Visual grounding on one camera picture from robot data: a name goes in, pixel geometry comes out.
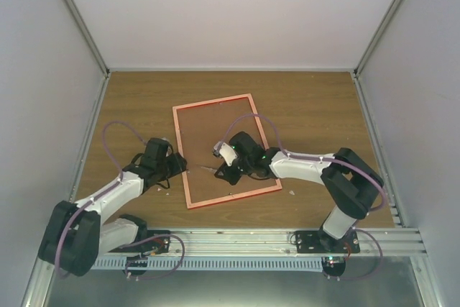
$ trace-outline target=wooden frame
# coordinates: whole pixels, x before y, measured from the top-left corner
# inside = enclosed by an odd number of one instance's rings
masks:
[[[218,102],[224,102],[224,101],[233,101],[233,100],[239,100],[241,98],[247,98],[249,101],[249,104],[251,106],[251,110],[254,114],[257,114],[256,106],[254,104],[254,100],[252,98],[252,95],[250,93],[242,94],[242,95],[237,95],[237,96],[230,96],[230,97],[223,97],[223,98],[216,98],[214,100],[209,100],[209,101],[202,101],[202,102],[195,102],[193,104],[184,104],[182,106],[174,106],[172,108],[172,115],[174,117],[174,127],[175,127],[175,134],[178,139],[178,152],[183,156],[183,146],[182,146],[182,140],[180,136],[180,128],[179,128],[179,118],[178,118],[178,110],[180,109],[186,109],[186,108],[191,108],[191,107],[197,107],[197,106],[204,106],[206,104],[214,104]],[[256,121],[257,128],[260,133],[260,137],[262,138],[262,143],[265,147],[265,149],[268,149],[268,141],[264,133],[264,129],[262,127],[262,123],[260,121],[260,118],[254,117]],[[259,194],[263,193],[269,193],[269,192],[274,192],[274,191],[279,191],[282,189],[280,179],[276,179],[275,185],[271,187],[266,187],[266,188],[259,188],[257,190],[253,191],[247,191],[243,193],[238,193],[232,196],[224,196],[220,198],[215,198],[215,199],[210,199],[208,201],[200,201],[197,203],[193,203],[191,200],[190,196],[190,188],[188,185],[188,175],[186,172],[182,173],[182,179],[184,182],[184,190],[185,190],[185,201],[187,203],[187,208],[188,209],[195,209],[195,208],[200,208],[202,206],[208,206],[208,205],[214,205],[218,203],[224,203],[226,201],[235,201],[237,199],[241,198],[247,198],[250,196],[256,196]]]

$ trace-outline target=robotic arm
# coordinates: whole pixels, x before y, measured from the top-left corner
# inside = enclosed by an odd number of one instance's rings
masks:
[[[326,252],[344,248],[347,232],[357,220],[366,217],[379,194],[362,175],[336,162],[346,162],[359,168],[383,186],[381,177],[355,152],[346,148],[327,155],[299,154],[281,151],[278,147],[265,150],[246,132],[239,132],[228,144],[216,144],[213,153],[225,160],[216,171],[216,178],[231,185],[238,183],[243,175],[252,174],[258,178],[297,178],[325,185],[336,202],[318,232],[319,242]]]
[[[38,257],[54,264],[56,253],[60,251],[60,267],[82,276],[91,269],[98,255],[147,238],[147,225],[135,216],[121,215],[116,221],[105,222],[124,204],[141,196],[153,185],[166,181],[169,187],[169,178],[185,171],[186,165],[179,153],[172,152],[169,142],[150,139],[145,152],[134,156],[123,168],[123,174],[108,185],[87,198],[75,203],[61,201],[54,208]],[[79,215],[59,248],[64,228],[77,212]]]

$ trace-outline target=white wall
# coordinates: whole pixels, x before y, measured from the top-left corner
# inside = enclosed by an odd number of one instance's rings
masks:
[[[392,0],[75,0],[112,68],[339,68]]]
[[[410,226],[447,306],[460,299],[460,0],[406,0],[363,84]]]
[[[102,73],[61,0],[0,0],[0,72],[0,304],[19,306]]]

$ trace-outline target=rectangular frame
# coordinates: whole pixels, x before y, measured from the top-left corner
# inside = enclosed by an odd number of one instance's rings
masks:
[[[256,105],[255,105],[254,99],[252,98],[252,95],[250,93],[244,93],[242,95],[229,96],[229,97],[223,97],[223,98],[215,98],[214,100],[195,102],[195,103],[192,103],[192,104],[183,104],[181,106],[174,106],[172,108],[172,115],[174,117],[175,136],[178,139],[178,152],[182,156],[184,155],[182,139],[181,139],[181,136],[180,136],[180,129],[179,129],[178,110],[197,107],[197,106],[204,106],[206,104],[215,104],[215,103],[218,103],[218,102],[239,100],[241,98],[248,98],[249,105],[251,106],[252,113],[257,114]],[[254,117],[254,119],[256,121],[257,129],[259,130],[260,137],[262,138],[262,143],[263,143],[265,149],[268,149],[268,147],[269,147],[268,146],[268,141],[267,141],[267,138],[265,136],[264,129],[262,127],[262,123],[261,123],[261,121],[260,121],[260,119],[258,117]],[[195,209],[195,208],[200,208],[200,207],[203,207],[203,206],[209,206],[209,205],[214,205],[214,204],[218,204],[218,203],[224,203],[226,201],[235,201],[235,200],[242,199],[242,198],[248,198],[248,197],[251,197],[251,196],[257,196],[257,195],[263,194],[263,193],[279,191],[279,190],[282,189],[280,179],[276,179],[275,180],[275,186],[273,186],[273,187],[259,188],[257,190],[238,193],[238,194],[235,194],[235,195],[232,195],[232,196],[225,196],[225,197],[210,199],[209,201],[199,201],[199,202],[193,203],[192,199],[191,199],[191,195],[190,195],[190,187],[188,185],[187,172],[182,173],[182,179],[183,179],[183,182],[184,182],[185,202],[187,203],[187,208],[188,209]]]

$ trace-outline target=brown table surface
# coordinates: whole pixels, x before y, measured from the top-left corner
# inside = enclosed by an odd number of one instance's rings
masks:
[[[145,139],[166,137],[176,150],[173,106],[243,93],[251,93],[258,112],[276,124],[287,150],[320,154],[350,147],[377,167],[348,73],[120,72],[111,75],[77,198],[96,192],[116,177],[101,142],[106,122],[129,122]],[[270,126],[263,125],[269,145],[276,146]],[[113,125],[106,138],[122,166],[144,151],[122,125]],[[320,226],[335,205],[322,185],[283,179],[282,186],[281,191],[188,210],[182,177],[176,176],[171,189],[151,188],[118,214],[141,217],[150,227],[308,228]],[[360,225],[393,227],[389,208],[371,214]]]

